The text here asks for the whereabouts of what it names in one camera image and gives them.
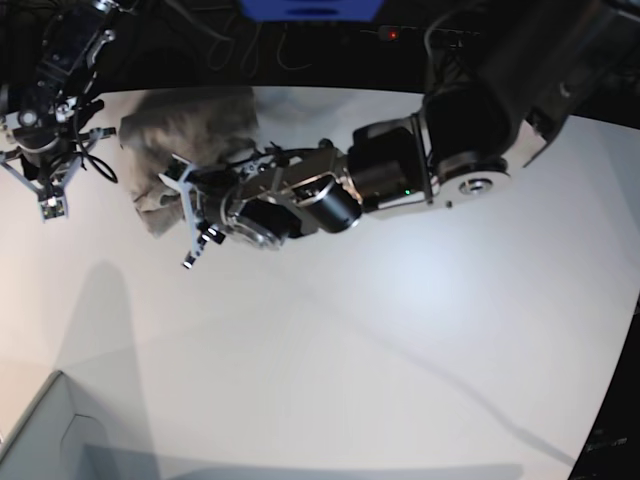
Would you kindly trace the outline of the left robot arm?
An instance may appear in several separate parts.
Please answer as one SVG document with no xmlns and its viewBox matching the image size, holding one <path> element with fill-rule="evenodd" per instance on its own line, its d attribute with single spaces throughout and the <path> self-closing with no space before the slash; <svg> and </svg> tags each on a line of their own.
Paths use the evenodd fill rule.
<svg viewBox="0 0 640 480">
<path fill-rule="evenodd" d="M 635 1 L 433 1 L 420 108 L 369 124 L 341 152 L 270 145 L 199 167 L 174 155 L 192 268 L 234 238 L 277 250 L 367 214 L 450 208 L 504 188 L 639 43 Z"/>
</svg>

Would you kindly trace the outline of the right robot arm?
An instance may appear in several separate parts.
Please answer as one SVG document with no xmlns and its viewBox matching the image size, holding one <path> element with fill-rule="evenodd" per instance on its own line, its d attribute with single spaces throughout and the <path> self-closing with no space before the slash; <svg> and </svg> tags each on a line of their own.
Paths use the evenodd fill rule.
<svg viewBox="0 0 640 480">
<path fill-rule="evenodd" d="M 132 14 L 134 1 L 77 1 L 54 14 L 41 42 L 42 55 L 29 84 L 1 88 L 1 134 L 10 150 L 1 167 L 36 198 L 43 221 L 66 217 L 66 188 L 92 166 L 105 179 L 118 178 L 93 150 L 116 130 L 85 125 L 103 109 L 92 88 L 101 52 L 117 38 L 115 21 Z"/>
</svg>

